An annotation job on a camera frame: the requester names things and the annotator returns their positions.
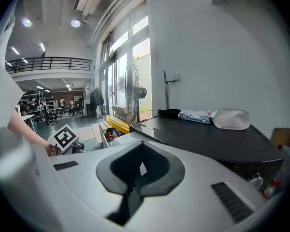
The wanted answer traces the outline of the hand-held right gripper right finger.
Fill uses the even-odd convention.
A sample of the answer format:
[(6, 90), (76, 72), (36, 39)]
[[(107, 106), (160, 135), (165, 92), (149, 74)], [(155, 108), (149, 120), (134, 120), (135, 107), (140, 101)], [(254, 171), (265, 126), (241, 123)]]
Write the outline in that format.
[(244, 232), (244, 221), (264, 205), (261, 194), (217, 161), (150, 142), (185, 166), (182, 182), (168, 195), (143, 201), (143, 232)]

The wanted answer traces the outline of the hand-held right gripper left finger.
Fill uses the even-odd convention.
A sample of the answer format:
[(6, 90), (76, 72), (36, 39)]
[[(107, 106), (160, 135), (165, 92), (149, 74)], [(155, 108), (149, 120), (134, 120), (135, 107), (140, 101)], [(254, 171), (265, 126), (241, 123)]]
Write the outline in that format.
[(140, 175), (143, 145), (128, 143), (50, 160), (68, 190), (108, 225), (144, 232), (143, 216), (137, 214), (143, 201), (133, 189)]

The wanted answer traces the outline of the person's left forearm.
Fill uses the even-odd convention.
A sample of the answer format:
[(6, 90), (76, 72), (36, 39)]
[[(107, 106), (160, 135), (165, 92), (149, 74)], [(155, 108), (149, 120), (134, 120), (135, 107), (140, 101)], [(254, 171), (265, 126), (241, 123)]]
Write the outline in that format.
[(52, 156), (53, 146), (45, 139), (37, 135), (21, 118), (21, 116), (13, 111), (9, 120), (7, 128), (15, 134), (21, 135), (26, 138), (30, 143), (42, 146), (48, 156)]

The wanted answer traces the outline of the flat cardboard sheet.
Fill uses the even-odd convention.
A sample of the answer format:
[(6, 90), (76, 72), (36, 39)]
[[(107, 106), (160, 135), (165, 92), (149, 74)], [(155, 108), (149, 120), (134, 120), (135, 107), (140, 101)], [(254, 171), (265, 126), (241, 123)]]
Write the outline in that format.
[(92, 126), (77, 128), (75, 132), (79, 136), (79, 141), (86, 141), (96, 138)]

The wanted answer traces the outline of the brown cardboard box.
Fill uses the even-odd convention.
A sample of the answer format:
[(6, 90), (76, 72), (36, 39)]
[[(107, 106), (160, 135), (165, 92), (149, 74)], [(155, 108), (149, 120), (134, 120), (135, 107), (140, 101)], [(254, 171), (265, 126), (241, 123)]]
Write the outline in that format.
[(104, 135), (106, 130), (110, 128), (109, 124), (105, 121), (91, 124), (95, 140), (98, 144), (102, 144), (104, 148), (109, 148), (109, 143)]
[(127, 119), (127, 109), (124, 105), (112, 105), (112, 111), (114, 116), (120, 119), (121, 121), (126, 121)]

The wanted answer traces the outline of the metal shelving rack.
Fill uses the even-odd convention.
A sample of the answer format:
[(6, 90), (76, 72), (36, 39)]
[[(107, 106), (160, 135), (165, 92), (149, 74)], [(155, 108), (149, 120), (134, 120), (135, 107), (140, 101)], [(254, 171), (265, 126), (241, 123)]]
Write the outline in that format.
[(33, 115), (32, 121), (43, 126), (50, 125), (57, 121), (54, 113), (53, 97), (45, 97), (44, 90), (25, 91), (18, 102), (22, 116)]

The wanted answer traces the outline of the silver washing machine knob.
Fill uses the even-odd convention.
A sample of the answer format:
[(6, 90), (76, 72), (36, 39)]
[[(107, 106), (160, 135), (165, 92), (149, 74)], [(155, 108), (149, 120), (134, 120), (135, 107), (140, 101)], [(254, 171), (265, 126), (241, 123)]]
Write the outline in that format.
[(246, 178), (247, 182), (256, 189), (260, 189), (263, 185), (263, 178), (260, 173), (253, 173)]

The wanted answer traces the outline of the person's white trousers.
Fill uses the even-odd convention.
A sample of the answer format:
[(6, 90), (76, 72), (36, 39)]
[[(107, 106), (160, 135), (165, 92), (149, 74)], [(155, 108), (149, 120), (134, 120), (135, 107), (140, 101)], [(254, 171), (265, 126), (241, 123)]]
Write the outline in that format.
[(63, 232), (42, 184), (35, 153), (22, 136), (0, 129), (0, 190), (9, 205), (35, 231)]

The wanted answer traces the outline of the black standing fan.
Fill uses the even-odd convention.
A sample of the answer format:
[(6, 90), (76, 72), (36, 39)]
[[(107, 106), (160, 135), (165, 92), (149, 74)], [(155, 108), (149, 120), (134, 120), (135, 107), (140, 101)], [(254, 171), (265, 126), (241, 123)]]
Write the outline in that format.
[(139, 72), (134, 62), (129, 62), (125, 73), (126, 123), (140, 121), (140, 100), (147, 95), (145, 87), (139, 84)]

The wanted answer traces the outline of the person's white printed shirt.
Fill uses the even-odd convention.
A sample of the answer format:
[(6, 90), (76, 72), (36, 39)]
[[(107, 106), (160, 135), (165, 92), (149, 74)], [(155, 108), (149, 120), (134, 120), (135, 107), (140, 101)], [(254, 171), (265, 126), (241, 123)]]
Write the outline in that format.
[(15, 107), (23, 94), (5, 69), (7, 44), (15, 25), (15, 8), (18, 0), (13, 0), (0, 19), (0, 128), (6, 128), (16, 113)]

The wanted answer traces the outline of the checked cloth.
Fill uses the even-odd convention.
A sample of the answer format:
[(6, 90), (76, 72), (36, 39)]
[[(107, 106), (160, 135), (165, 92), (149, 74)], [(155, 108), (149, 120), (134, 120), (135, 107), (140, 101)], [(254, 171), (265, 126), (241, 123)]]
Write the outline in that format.
[(182, 120), (210, 124), (210, 115), (207, 111), (181, 110), (178, 117)]

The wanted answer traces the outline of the black cloth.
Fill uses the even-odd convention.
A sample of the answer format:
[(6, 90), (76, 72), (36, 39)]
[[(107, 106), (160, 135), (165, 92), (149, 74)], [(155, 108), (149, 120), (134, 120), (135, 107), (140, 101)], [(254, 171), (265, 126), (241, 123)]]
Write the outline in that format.
[(166, 110), (158, 110), (158, 115), (171, 119), (179, 119), (178, 115), (181, 112), (179, 109), (166, 109)]

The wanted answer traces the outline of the wooden board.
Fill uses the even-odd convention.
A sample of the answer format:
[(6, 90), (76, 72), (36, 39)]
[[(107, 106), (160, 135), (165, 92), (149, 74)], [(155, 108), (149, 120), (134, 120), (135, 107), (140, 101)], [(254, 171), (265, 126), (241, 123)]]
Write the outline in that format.
[(272, 132), (271, 143), (279, 149), (282, 146), (290, 147), (290, 128), (275, 128)]

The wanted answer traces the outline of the glass door with dark frame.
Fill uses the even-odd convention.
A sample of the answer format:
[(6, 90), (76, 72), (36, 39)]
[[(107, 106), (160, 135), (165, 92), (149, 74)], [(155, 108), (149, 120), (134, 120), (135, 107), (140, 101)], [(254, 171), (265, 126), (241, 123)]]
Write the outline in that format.
[(123, 19), (102, 43), (100, 90), (105, 104), (104, 116), (115, 115), (114, 105), (126, 105), (126, 67), (134, 63), (139, 72), (139, 83), (147, 95), (140, 100), (140, 119), (152, 117), (151, 49), (148, 15), (130, 15)]

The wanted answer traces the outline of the grey wall pipe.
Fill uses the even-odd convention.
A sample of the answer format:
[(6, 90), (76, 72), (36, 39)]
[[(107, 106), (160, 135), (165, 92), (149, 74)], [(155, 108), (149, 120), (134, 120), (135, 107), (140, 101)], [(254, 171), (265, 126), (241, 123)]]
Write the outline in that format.
[(167, 79), (166, 71), (163, 70), (164, 88), (165, 88), (165, 109), (169, 109), (169, 83), (176, 83), (180, 80), (179, 74), (176, 74), (171, 80)]

